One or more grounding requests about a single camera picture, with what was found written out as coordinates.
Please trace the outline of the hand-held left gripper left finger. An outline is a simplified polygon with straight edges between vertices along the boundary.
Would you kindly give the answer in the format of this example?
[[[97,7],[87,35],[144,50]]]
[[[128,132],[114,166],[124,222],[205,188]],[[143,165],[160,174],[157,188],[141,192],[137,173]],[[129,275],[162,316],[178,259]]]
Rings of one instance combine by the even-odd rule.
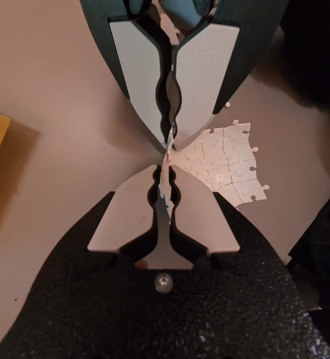
[[[129,256],[133,262],[150,254],[158,242],[155,203],[159,165],[151,165],[121,184],[112,195],[87,249]]]

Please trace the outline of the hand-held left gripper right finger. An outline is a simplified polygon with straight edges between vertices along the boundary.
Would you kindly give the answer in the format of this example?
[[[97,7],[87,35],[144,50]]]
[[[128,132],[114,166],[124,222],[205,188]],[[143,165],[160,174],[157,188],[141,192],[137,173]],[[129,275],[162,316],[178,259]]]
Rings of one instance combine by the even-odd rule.
[[[169,182],[174,203],[169,236],[174,251],[192,264],[201,257],[239,252],[215,193],[176,165],[169,167]]]

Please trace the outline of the partly built white puzzle ball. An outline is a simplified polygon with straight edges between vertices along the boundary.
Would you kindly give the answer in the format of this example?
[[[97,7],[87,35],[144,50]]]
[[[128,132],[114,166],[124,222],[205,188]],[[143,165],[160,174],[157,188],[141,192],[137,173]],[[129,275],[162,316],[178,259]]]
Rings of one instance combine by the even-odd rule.
[[[254,152],[249,144],[250,123],[234,120],[231,126],[204,130],[189,146],[164,157],[160,175],[160,196],[165,199],[169,218],[174,203],[169,183],[169,167],[176,165],[203,182],[212,192],[220,194],[235,208],[240,204],[266,200],[265,191],[255,170]]]

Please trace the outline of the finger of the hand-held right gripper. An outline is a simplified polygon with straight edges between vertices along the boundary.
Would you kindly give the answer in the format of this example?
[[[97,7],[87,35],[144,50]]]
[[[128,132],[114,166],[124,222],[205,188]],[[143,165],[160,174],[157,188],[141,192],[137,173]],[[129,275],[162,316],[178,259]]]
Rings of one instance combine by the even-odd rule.
[[[239,31],[237,26],[204,22],[176,48],[174,76],[180,95],[174,118],[177,150],[188,146],[212,121]]]
[[[171,128],[166,81],[172,65],[167,34],[152,17],[110,23],[130,102],[165,148]]]

